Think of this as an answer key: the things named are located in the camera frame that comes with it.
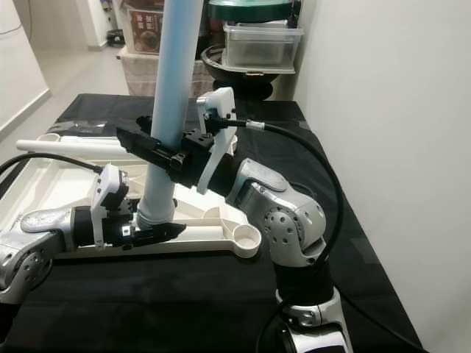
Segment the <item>dark green round lid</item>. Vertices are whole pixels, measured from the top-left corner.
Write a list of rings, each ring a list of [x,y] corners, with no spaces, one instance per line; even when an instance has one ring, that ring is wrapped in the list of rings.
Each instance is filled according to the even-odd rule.
[[[291,17],[294,0],[209,0],[208,16],[220,21],[265,23]]]

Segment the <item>black wok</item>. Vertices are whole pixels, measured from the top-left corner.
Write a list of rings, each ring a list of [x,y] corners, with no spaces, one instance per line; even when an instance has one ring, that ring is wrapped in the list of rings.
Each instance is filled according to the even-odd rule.
[[[212,90],[232,88],[236,100],[265,101],[274,92],[273,81],[284,73],[268,71],[250,71],[248,68],[231,68],[224,66],[222,58],[224,47],[212,45],[199,54],[203,68],[211,75]]]

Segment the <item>clear plastic storage box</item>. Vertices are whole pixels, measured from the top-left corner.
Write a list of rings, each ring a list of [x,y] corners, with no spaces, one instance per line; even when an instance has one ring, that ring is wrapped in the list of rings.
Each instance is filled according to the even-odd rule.
[[[236,71],[292,74],[302,28],[276,24],[225,24],[222,65]]]

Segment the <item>clear plastic bag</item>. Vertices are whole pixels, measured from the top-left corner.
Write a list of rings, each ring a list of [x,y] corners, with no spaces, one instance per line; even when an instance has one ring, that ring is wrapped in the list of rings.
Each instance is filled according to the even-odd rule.
[[[107,121],[61,121],[49,127],[48,132],[60,135],[101,135],[107,127]]]

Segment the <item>white plastic children table top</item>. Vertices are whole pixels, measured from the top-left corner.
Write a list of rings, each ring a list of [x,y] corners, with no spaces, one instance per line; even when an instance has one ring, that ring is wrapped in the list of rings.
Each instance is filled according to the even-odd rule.
[[[115,138],[61,137],[41,135],[35,140],[79,143],[113,143]],[[127,172],[128,197],[142,199],[146,182],[147,164],[137,156],[103,158],[94,156],[68,156],[94,165],[112,164]],[[30,159],[24,162],[20,174],[13,177],[10,187],[0,199],[1,231],[6,232],[18,218],[34,210],[87,205],[93,194],[96,174],[90,169],[49,159]],[[224,198],[212,191],[199,193],[193,186],[176,185],[177,202],[174,222],[185,224],[178,238],[150,246],[137,246],[131,250],[94,246],[81,246],[77,252],[60,255],[61,259],[114,257],[180,252],[214,252],[229,250],[242,258],[252,258],[258,252],[262,236],[248,218],[238,209],[225,203]]]

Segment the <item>black tablecloth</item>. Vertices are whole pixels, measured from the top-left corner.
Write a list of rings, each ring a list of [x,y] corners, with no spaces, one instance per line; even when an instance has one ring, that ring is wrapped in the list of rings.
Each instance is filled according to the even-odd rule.
[[[419,336],[351,209],[332,273],[355,353],[413,351]],[[2,353],[255,353],[274,280],[266,252],[63,261],[27,297]]]

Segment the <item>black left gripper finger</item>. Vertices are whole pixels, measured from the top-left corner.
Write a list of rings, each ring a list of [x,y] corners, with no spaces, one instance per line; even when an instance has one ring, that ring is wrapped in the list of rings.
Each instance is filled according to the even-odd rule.
[[[131,226],[129,245],[132,248],[140,248],[141,246],[162,244],[178,238],[185,229],[186,225],[182,223],[160,223],[152,225],[150,228]]]

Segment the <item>white plastic table leg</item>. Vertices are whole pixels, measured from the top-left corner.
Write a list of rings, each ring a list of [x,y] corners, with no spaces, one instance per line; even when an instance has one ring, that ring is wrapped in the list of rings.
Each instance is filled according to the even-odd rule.
[[[165,0],[151,136],[174,150],[180,144],[191,97],[202,9],[203,0]],[[174,182],[165,169],[148,165],[138,226],[148,229],[171,222],[174,212]]]
[[[21,151],[40,152],[40,154],[100,156],[103,158],[119,158],[130,155],[121,145],[113,143],[79,143],[20,139],[15,143],[15,147]]]

